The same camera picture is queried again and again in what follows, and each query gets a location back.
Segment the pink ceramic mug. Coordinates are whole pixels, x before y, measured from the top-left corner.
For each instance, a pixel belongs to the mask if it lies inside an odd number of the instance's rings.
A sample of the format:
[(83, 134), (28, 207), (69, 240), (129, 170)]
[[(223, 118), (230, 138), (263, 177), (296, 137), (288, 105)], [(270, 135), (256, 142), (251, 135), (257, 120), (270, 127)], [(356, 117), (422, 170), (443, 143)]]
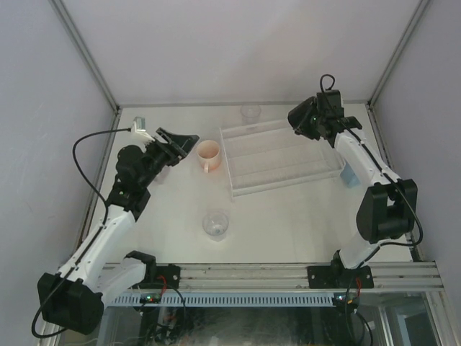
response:
[(200, 142), (196, 148), (197, 158), (203, 172), (210, 173), (221, 164), (220, 145), (216, 141), (205, 140)]

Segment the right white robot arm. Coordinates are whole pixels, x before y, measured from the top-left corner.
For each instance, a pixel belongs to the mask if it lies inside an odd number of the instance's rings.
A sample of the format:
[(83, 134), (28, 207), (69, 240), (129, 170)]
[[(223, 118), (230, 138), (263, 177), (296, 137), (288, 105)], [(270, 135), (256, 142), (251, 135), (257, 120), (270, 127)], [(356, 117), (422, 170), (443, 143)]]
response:
[[(366, 189), (356, 215), (357, 232), (335, 253), (335, 265), (355, 270), (382, 247), (415, 247), (422, 242), (416, 183), (402, 179), (371, 148), (362, 124), (355, 116), (345, 114), (338, 90), (321, 90), (307, 98), (289, 111), (287, 121), (295, 134), (327, 141)], [(399, 240), (414, 228), (419, 229), (417, 240)]]

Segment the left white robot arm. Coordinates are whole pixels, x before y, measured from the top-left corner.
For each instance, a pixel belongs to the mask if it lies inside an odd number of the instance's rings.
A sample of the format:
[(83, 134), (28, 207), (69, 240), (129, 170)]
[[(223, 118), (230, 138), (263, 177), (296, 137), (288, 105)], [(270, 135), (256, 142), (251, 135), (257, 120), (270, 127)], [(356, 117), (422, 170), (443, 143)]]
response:
[(129, 145), (117, 154), (116, 174), (108, 197), (102, 198), (104, 214), (85, 240), (55, 274), (44, 273), (37, 282), (40, 306), (35, 313), (31, 333), (38, 319), (81, 333), (91, 334), (104, 310), (120, 294), (139, 283), (156, 279), (156, 258), (137, 250), (125, 255), (108, 273), (102, 270), (112, 248), (130, 231), (142, 215), (151, 194), (149, 185), (166, 167), (185, 159), (196, 143), (197, 135), (178, 135), (163, 128), (155, 136), (143, 126), (127, 129), (144, 147)]

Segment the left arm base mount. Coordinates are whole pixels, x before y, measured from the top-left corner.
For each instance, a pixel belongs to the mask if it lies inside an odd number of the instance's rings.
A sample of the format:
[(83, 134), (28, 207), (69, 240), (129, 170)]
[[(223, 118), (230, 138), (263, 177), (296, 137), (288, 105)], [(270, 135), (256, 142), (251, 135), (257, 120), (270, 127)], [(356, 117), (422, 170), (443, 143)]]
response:
[(146, 287), (154, 283), (161, 287), (179, 287), (181, 268), (178, 265), (159, 265), (155, 256), (135, 250), (125, 255), (122, 264), (124, 270), (127, 270), (129, 288), (134, 285)]

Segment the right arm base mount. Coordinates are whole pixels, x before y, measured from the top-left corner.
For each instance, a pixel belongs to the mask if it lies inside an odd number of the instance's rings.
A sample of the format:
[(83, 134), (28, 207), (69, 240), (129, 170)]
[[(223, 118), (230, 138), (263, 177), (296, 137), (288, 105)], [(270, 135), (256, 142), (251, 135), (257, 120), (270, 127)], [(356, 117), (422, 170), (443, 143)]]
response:
[(374, 279), (370, 266), (363, 261), (346, 268), (337, 250), (329, 264), (307, 266), (309, 288), (340, 289), (340, 288), (374, 288)]

